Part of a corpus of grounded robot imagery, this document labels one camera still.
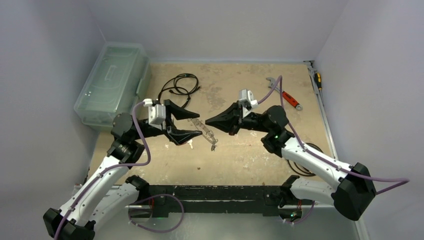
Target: red handle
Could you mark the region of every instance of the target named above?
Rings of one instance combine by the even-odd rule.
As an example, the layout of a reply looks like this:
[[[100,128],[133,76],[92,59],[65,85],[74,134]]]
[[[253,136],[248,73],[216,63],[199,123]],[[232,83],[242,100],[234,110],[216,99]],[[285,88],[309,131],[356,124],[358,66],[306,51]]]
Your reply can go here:
[[[292,96],[290,96],[290,94],[285,91],[282,92],[282,97],[293,107],[299,105],[298,101],[296,101],[296,99],[294,99]]]

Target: screwdriver handle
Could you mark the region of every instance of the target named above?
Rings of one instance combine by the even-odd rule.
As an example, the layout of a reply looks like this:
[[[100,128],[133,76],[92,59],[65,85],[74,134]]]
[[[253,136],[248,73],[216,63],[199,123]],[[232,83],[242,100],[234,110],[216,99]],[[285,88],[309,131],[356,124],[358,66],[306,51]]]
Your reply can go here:
[[[313,76],[313,80],[315,81],[315,84],[318,87],[318,90],[322,90],[323,87],[321,85],[321,74],[319,74],[318,72],[315,73],[315,75]]]
[[[296,106],[300,105],[298,103],[298,101],[296,101],[296,99],[294,99],[292,96],[290,96],[290,94],[288,94],[287,92],[283,91],[282,92],[282,97],[293,107],[296,108]]]

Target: floor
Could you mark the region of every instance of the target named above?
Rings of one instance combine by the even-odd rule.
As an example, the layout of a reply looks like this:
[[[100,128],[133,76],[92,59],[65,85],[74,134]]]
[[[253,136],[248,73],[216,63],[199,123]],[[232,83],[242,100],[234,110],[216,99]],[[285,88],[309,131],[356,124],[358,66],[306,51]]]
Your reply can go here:
[[[166,81],[181,73],[191,73],[199,78],[201,88],[191,96],[188,110],[200,114],[201,120],[213,117],[238,100],[241,89],[252,90],[256,99],[269,91],[267,77],[283,76],[283,89],[303,106],[302,111],[285,105],[288,119],[304,142],[318,145],[330,155],[325,127],[315,97],[308,69],[304,64],[237,64],[237,63],[153,63],[147,98],[156,99]],[[194,80],[183,79],[182,87],[192,88]],[[171,99],[181,106],[185,96],[169,92],[162,100]],[[272,105],[280,104],[279,95],[273,92],[267,101],[254,112],[262,113]],[[140,118],[146,118],[145,107]],[[187,120],[176,121],[179,129],[195,130]],[[116,184],[124,183],[132,175],[139,175],[153,185],[281,185],[294,172],[287,162],[268,153],[262,146],[263,132],[240,130],[235,136],[209,127],[218,139],[215,151],[202,136],[191,144],[175,146],[165,136],[147,138],[152,160],[148,166],[133,167]],[[89,176],[100,165],[113,142],[108,132],[97,140],[90,165]],[[146,152],[139,162],[145,162]]]

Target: tabletop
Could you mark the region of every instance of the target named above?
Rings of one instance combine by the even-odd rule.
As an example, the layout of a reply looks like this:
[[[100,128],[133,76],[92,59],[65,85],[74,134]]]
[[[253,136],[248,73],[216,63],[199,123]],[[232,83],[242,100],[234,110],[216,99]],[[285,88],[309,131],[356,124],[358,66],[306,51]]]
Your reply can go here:
[[[301,139],[306,143],[319,146],[331,156],[322,115],[314,94],[307,66],[304,64],[245,64],[245,63],[152,63],[151,80],[146,98],[156,99],[163,85],[183,73],[194,74],[199,79],[199,91],[191,95],[186,109],[200,114],[206,120],[226,110],[238,100],[239,90],[248,89],[259,100],[268,91],[267,77],[283,77],[283,89],[292,95],[302,106],[296,110],[284,101],[287,117]],[[178,86],[193,88],[193,79],[182,79]],[[187,96],[164,92],[161,100],[171,99],[181,106]],[[273,105],[279,105],[277,92],[273,92],[253,112],[262,113]],[[139,118],[147,117],[144,107]],[[191,121],[175,121],[179,129],[196,130]],[[120,185],[132,175],[139,175],[151,185],[281,185],[295,174],[287,161],[270,154],[263,147],[261,138],[264,132],[241,129],[230,136],[225,132],[208,126],[218,139],[215,151],[202,136],[195,137],[190,144],[176,146],[164,136],[146,139],[151,151],[151,163],[143,167],[133,167],[116,184]],[[109,132],[101,132],[90,164],[90,177],[99,167],[113,142]],[[147,159],[146,151],[138,160]]]

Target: plywood board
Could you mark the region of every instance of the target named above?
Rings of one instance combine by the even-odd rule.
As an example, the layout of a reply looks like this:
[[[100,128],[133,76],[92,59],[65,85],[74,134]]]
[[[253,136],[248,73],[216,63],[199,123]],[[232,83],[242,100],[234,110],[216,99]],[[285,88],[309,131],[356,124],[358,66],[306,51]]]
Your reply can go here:
[[[269,91],[266,78],[282,75],[283,89],[303,106],[303,110],[298,111],[286,103],[290,122],[303,141],[314,143],[330,154],[308,69],[303,64],[154,63],[151,68],[147,98],[156,99],[164,83],[178,74],[191,73],[199,78],[201,88],[191,96],[186,109],[199,113],[201,120],[227,109],[238,100],[241,89],[252,90],[255,98],[261,99]],[[191,89],[194,83],[194,80],[183,79],[178,85]],[[164,92],[161,99],[171,99],[179,106],[186,101],[185,96],[169,92]],[[279,95],[273,92],[254,112],[262,113],[279,104]],[[145,107],[139,117],[146,118],[146,114]],[[187,120],[176,121],[175,125],[179,129],[196,129]],[[294,174],[284,159],[268,153],[262,146],[261,138],[265,133],[242,129],[236,136],[229,136],[216,128],[210,129],[218,139],[215,151],[211,151],[211,144],[202,136],[194,138],[191,146],[175,146],[165,136],[147,138],[151,163],[133,167],[117,184],[124,183],[131,175],[139,175],[153,185],[281,185]],[[100,165],[112,142],[110,133],[100,134],[89,176]],[[138,162],[143,163],[146,159],[144,152]]]

